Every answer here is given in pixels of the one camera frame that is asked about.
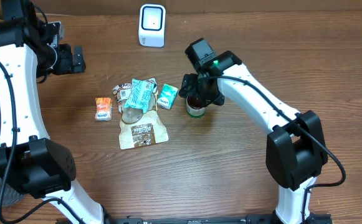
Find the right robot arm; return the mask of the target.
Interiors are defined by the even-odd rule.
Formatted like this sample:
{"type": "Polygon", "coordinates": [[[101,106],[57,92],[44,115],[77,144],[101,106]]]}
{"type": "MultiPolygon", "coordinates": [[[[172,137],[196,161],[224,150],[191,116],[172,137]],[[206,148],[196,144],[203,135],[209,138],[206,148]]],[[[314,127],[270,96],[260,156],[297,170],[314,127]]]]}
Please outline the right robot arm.
{"type": "Polygon", "coordinates": [[[217,54],[205,39],[192,42],[185,54],[195,73],[183,78],[180,97],[199,107],[221,106],[229,98],[267,137],[265,164],[279,185],[275,210],[247,215],[246,223],[331,223],[330,215],[309,211],[310,187],[328,161],[319,117],[301,113],[276,98],[231,51],[217,54]]]}

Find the orange small packet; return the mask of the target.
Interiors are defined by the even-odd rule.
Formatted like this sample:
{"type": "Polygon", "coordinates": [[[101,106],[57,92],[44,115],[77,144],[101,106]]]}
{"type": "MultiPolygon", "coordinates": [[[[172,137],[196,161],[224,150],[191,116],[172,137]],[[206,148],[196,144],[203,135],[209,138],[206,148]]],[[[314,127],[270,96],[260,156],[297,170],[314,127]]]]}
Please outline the orange small packet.
{"type": "Polygon", "coordinates": [[[95,99],[95,119],[97,121],[110,121],[112,119],[112,103],[112,99],[107,97],[95,99]]]}

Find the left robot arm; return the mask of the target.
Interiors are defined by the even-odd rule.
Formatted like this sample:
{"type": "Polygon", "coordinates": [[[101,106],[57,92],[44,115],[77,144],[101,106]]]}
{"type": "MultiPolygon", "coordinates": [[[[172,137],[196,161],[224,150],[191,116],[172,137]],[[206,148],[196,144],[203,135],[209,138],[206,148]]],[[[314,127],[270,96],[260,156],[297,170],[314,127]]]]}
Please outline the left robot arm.
{"type": "Polygon", "coordinates": [[[30,1],[1,2],[0,22],[0,178],[3,187],[51,203],[71,223],[109,223],[104,207],[76,178],[69,149],[53,142],[45,128],[37,84],[50,74],[86,69],[80,46],[61,44],[59,22],[38,18],[30,1]]]}

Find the teal snack packet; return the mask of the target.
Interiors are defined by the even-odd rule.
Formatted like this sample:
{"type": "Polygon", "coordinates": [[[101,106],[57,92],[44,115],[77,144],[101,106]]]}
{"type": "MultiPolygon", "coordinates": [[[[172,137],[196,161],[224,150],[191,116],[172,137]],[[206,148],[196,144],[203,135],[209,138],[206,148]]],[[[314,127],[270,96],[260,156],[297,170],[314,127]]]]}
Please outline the teal snack packet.
{"type": "Polygon", "coordinates": [[[125,108],[134,108],[146,113],[155,86],[155,82],[149,80],[132,79],[131,93],[125,102],[125,108]]]}

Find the green tissue packet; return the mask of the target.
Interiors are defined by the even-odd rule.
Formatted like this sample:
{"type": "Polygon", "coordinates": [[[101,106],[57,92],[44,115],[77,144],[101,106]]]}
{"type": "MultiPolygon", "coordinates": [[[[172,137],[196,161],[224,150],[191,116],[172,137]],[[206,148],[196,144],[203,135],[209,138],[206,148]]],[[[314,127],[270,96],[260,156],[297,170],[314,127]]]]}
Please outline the green tissue packet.
{"type": "Polygon", "coordinates": [[[166,110],[170,110],[176,99],[177,94],[178,89],[176,87],[165,83],[158,97],[158,106],[166,110]]]}

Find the beige snack bag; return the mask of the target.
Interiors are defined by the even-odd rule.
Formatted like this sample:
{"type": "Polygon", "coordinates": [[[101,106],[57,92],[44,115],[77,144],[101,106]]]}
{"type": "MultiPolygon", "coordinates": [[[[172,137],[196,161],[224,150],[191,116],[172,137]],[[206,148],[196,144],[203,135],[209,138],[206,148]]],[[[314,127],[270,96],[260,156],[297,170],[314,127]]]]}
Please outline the beige snack bag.
{"type": "Polygon", "coordinates": [[[121,149],[149,146],[169,140],[165,125],[158,116],[157,84],[155,78],[147,79],[154,88],[149,101],[149,110],[125,108],[131,94],[131,83],[124,83],[113,88],[112,92],[121,113],[119,143],[121,149]]]}

